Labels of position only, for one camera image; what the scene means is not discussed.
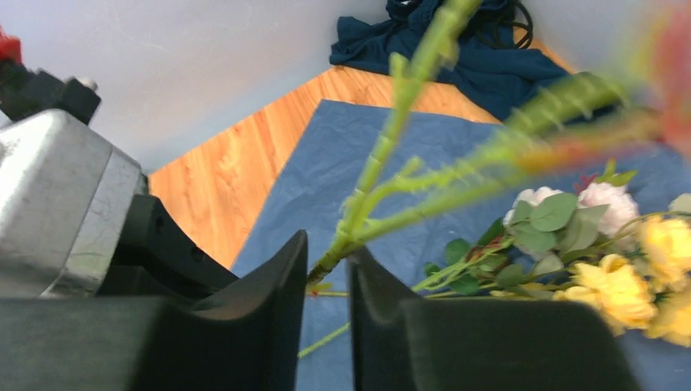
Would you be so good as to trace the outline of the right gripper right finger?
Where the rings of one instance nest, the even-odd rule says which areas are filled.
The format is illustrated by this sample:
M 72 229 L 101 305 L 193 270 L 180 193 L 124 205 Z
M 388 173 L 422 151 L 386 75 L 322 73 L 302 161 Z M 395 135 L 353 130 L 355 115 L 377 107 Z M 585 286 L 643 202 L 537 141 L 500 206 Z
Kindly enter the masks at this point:
M 570 301 L 424 299 L 348 258 L 357 390 L 637 390 L 609 328 Z

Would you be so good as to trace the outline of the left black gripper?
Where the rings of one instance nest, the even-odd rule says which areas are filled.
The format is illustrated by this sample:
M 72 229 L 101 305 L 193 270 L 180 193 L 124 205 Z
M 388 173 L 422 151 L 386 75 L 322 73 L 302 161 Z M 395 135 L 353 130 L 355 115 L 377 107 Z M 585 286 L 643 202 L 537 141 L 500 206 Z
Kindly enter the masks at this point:
M 135 195 L 99 296 L 198 302 L 238 277 L 185 234 L 154 195 Z

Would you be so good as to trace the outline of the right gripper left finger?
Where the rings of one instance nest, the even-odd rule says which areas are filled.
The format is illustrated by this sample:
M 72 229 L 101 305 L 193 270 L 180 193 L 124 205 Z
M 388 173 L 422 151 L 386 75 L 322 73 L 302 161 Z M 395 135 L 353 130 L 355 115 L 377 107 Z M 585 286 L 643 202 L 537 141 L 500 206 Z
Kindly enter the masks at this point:
M 4 390 L 292 390 L 308 236 L 191 306 L 162 297 L 1 302 Z

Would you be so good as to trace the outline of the blue wrapping paper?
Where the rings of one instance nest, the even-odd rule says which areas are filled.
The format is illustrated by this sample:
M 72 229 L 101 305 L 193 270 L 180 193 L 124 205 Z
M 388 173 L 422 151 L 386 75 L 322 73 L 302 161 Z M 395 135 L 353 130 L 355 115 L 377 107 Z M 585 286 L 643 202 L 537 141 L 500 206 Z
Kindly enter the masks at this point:
M 351 194 L 364 159 L 390 110 L 323 101 L 317 107 L 295 151 L 280 173 L 243 249 L 232 267 L 244 276 L 272 257 L 294 234 L 308 233 L 310 266 L 331 243 L 341 217 L 343 200 Z M 493 133 L 494 125 L 460 118 L 414 114 L 398 150 L 386 166 L 384 177 L 395 173 L 411 156 L 427 168 L 438 168 L 470 152 Z M 660 188 L 644 213 L 665 209 L 671 200 L 690 193 L 690 168 L 665 147 L 653 147 L 632 156 L 616 158 L 617 171 L 636 170 L 631 187 L 648 183 Z M 423 264 L 444 261 L 444 248 L 452 239 L 474 243 L 494 220 L 511 209 L 519 191 L 551 187 L 572 192 L 579 177 L 594 168 L 548 175 L 529 184 L 492 195 L 470 207 L 417 223 L 370 242 L 375 258 L 410 286 L 424 277 Z M 373 217 L 387 217 L 425 198 L 425 194 L 395 195 L 382 201 Z M 313 297 L 306 300 L 301 326 L 301 348 L 335 331 L 348 319 L 345 298 Z M 690 390 L 690 349 L 663 340 L 648 340 L 628 332 L 618 341 L 631 359 L 644 390 Z M 340 335 L 299 360 L 296 390 L 353 390 L 350 335 Z

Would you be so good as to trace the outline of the flower bouquet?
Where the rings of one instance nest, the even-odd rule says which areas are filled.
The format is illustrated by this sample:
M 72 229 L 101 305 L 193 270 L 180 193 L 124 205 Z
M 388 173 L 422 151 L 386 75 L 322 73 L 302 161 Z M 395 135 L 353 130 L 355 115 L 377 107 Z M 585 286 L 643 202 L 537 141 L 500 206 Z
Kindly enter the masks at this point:
M 571 193 L 522 191 L 475 244 L 454 239 L 447 263 L 425 264 L 414 286 L 430 299 L 492 297 L 582 301 L 616 332 L 690 343 L 690 195 L 644 213 L 660 188 L 631 187 L 611 160 Z

